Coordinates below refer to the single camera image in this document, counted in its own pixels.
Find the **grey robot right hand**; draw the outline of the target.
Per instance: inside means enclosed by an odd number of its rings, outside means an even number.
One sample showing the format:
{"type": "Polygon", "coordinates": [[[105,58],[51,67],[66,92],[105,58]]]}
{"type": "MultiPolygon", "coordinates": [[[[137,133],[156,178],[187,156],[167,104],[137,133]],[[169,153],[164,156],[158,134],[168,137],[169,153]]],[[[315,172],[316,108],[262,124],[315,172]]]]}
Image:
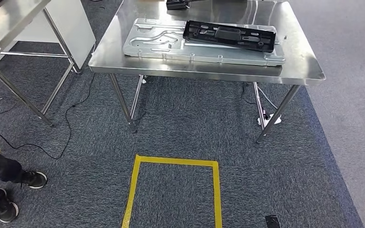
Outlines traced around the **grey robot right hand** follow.
{"type": "Polygon", "coordinates": [[[265,216],[267,228],[281,228],[277,215],[265,216]]]}

